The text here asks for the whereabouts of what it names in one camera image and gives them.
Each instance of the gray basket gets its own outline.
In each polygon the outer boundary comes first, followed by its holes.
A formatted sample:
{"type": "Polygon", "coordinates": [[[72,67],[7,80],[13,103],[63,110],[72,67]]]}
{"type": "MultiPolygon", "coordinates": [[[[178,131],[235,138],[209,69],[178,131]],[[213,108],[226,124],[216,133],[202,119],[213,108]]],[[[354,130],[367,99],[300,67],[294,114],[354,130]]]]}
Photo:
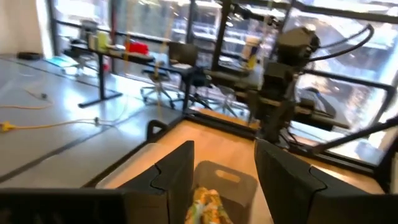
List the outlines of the gray basket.
{"type": "Polygon", "coordinates": [[[193,173],[193,186],[217,190],[223,206],[234,224],[249,222],[251,205],[257,189],[257,180],[240,171],[214,162],[200,162],[193,173]]]}

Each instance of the chair leg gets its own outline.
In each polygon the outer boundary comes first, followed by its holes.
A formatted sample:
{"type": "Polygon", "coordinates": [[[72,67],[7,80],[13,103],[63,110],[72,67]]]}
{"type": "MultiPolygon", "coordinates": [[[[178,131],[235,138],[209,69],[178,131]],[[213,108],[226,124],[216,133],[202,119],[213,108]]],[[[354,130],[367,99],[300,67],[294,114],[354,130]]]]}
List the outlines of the chair leg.
{"type": "Polygon", "coordinates": [[[213,110],[213,109],[212,109],[206,102],[204,102],[203,100],[201,100],[201,99],[195,99],[195,101],[198,102],[199,104],[201,104],[202,106],[204,106],[206,109],[213,110]]]}
{"type": "Polygon", "coordinates": [[[167,98],[168,98],[169,100],[172,100],[172,97],[166,92],[165,89],[161,88],[160,91],[161,91],[165,96],[167,96],[167,98]]]}
{"type": "Polygon", "coordinates": [[[236,118],[238,117],[238,116],[236,115],[236,113],[232,110],[232,107],[231,107],[230,105],[226,105],[226,109],[227,109],[233,116],[235,116],[236,118]]]}

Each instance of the table leg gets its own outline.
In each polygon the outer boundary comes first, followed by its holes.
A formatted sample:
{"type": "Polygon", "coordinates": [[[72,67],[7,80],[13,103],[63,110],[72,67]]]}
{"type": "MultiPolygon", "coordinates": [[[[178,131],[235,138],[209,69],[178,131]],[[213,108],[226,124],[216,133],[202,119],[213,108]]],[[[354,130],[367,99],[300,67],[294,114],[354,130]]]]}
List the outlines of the table leg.
{"type": "Polygon", "coordinates": [[[105,74],[104,74],[104,55],[98,54],[98,80],[99,80],[99,99],[91,100],[85,103],[79,103],[78,106],[80,108],[86,108],[88,106],[92,106],[97,103],[101,103],[102,101],[110,100],[116,97],[123,95],[122,93],[113,93],[109,96],[105,95],[105,74]]]}
{"type": "Polygon", "coordinates": [[[188,107],[189,102],[189,94],[191,89],[193,74],[189,74],[188,77],[184,78],[185,80],[185,91],[184,91],[184,101],[182,103],[182,111],[185,111],[188,107]]]}

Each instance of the metal pole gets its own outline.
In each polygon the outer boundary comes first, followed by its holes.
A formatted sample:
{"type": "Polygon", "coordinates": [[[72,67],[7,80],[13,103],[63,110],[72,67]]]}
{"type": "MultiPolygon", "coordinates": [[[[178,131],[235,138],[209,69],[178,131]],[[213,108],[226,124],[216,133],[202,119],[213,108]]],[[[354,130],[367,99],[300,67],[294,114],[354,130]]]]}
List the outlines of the metal pole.
{"type": "Polygon", "coordinates": [[[185,43],[187,44],[193,43],[192,26],[193,26],[193,16],[197,13],[196,9],[197,7],[195,0],[191,0],[191,4],[189,5],[189,15],[187,20],[187,30],[185,35],[185,43]]]}

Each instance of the desk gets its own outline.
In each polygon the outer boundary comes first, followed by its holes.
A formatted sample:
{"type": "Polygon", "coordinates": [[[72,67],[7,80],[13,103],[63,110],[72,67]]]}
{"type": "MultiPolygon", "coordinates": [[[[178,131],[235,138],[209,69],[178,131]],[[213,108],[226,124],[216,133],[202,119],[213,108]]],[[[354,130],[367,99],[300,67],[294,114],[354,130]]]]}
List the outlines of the desk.
{"type": "MultiPolygon", "coordinates": [[[[218,114],[214,111],[202,110],[211,116],[232,121],[238,124],[246,124],[240,119],[218,114]]],[[[112,189],[125,183],[125,181],[135,177],[159,159],[170,153],[186,140],[195,142],[195,166],[201,161],[212,161],[232,169],[239,170],[257,178],[256,165],[254,163],[254,142],[243,139],[232,134],[227,134],[219,130],[211,129],[190,121],[183,121],[168,132],[162,139],[157,141],[164,147],[161,150],[151,150],[138,152],[133,156],[134,162],[120,175],[109,180],[105,188],[112,189]]],[[[317,166],[321,170],[355,185],[372,194],[381,194],[382,189],[375,180],[353,172],[339,169],[321,162],[317,162],[304,157],[299,158],[317,166]]],[[[260,185],[256,190],[251,211],[251,223],[272,223],[271,215],[267,208],[267,203],[260,185]]]]}
{"type": "MultiPolygon", "coordinates": [[[[110,96],[105,96],[104,68],[103,68],[102,64],[104,61],[104,56],[124,60],[124,54],[114,55],[114,54],[110,54],[109,52],[102,52],[99,50],[89,49],[87,47],[87,45],[85,45],[85,44],[71,44],[71,49],[72,50],[81,50],[81,51],[85,51],[85,52],[92,52],[92,53],[98,55],[99,98],[96,100],[86,102],[86,103],[80,103],[78,105],[80,108],[85,108],[87,106],[91,106],[93,104],[100,103],[105,100],[110,100],[112,98],[119,97],[122,95],[122,93],[115,93],[110,96]]],[[[192,79],[191,79],[192,76],[190,74],[192,74],[194,72],[194,68],[189,68],[189,69],[175,68],[169,64],[169,58],[166,54],[158,54],[155,52],[150,52],[149,56],[143,55],[142,57],[128,57],[128,60],[129,60],[129,62],[132,62],[132,63],[138,63],[141,65],[147,65],[147,66],[151,66],[151,67],[156,66],[156,60],[163,61],[164,64],[162,66],[159,66],[159,69],[163,69],[163,70],[166,70],[169,72],[180,74],[182,77],[188,77],[188,78],[183,78],[186,88],[185,88],[185,93],[184,93],[185,96],[184,96],[182,109],[185,110],[187,108],[189,89],[190,89],[190,85],[192,82],[192,79]]]]}

